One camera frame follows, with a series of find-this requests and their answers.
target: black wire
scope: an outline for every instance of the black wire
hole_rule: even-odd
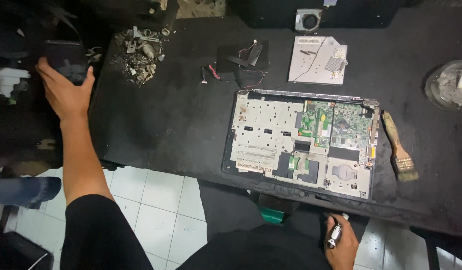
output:
[[[326,39],[327,39],[327,37],[325,37],[324,40],[323,40],[323,42],[321,42],[321,45],[319,46],[318,51],[316,51],[316,56],[315,56],[314,59],[312,60],[311,65],[309,66],[309,69],[308,69],[307,71],[301,73],[301,75],[299,75],[296,79],[292,80],[291,82],[296,81],[296,80],[299,79],[299,77],[301,77],[303,74],[308,73],[308,72],[311,70],[312,64],[314,64],[314,60],[316,60],[316,58],[318,58],[319,49],[323,46],[324,41],[325,41]]]

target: black workbench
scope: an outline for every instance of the black workbench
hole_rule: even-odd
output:
[[[462,59],[462,8],[401,9],[386,29],[320,29],[348,45],[342,86],[287,83],[296,35],[287,29],[251,29],[237,17],[180,19],[163,44],[166,58],[154,79],[141,88],[112,64],[111,42],[90,109],[98,156],[105,161],[231,186],[360,213],[462,236],[462,112],[432,105],[422,86],[429,73]],[[359,96],[378,99],[398,127],[420,179],[398,182],[389,141],[380,136],[372,201],[360,203],[282,185],[227,175],[221,171],[234,81],[208,76],[219,45],[269,40],[269,70],[261,89]]]

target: black pants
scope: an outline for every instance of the black pants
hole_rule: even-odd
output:
[[[207,223],[208,241],[218,233],[252,230],[265,223],[257,205],[250,200],[245,189],[209,181],[198,180],[198,183]],[[301,203],[283,225],[324,241],[325,212],[331,210]],[[359,242],[368,221],[369,218],[366,217],[349,215],[349,222]]]

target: label sticker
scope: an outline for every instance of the label sticker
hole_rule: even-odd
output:
[[[248,170],[252,172],[257,172],[257,173],[272,173],[273,168],[257,165],[257,164],[250,164],[250,163],[243,163],[243,162],[236,162],[236,168],[241,169],[241,170]]]

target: laptop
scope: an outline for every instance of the laptop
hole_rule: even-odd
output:
[[[222,170],[255,180],[370,200],[379,102],[356,96],[240,90]]]

